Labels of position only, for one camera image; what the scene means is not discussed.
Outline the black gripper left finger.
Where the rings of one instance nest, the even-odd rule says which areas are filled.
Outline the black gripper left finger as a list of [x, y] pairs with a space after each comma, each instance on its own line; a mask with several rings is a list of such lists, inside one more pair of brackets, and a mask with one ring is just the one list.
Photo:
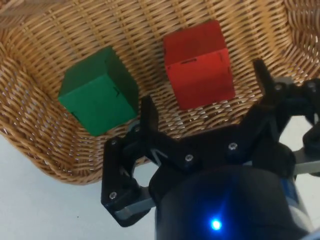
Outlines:
[[[150, 96], [141, 99], [140, 121], [124, 137], [104, 144], [101, 204], [121, 227], [142, 219], [161, 199], [200, 166], [191, 148], [158, 129], [159, 115]], [[145, 157], [158, 169], [148, 186], [140, 186], [133, 173]]]

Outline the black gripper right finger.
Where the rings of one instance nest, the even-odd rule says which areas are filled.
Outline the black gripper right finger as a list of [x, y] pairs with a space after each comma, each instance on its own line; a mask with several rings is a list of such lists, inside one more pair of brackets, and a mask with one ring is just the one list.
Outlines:
[[[288, 78], [276, 82], [262, 59], [253, 61], [263, 97], [247, 112], [231, 138], [231, 161], [280, 176], [320, 174], [320, 80], [296, 85]], [[279, 143], [290, 118], [304, 116], [312, 125], [303, 135], [303, 147], [292, 151]]]

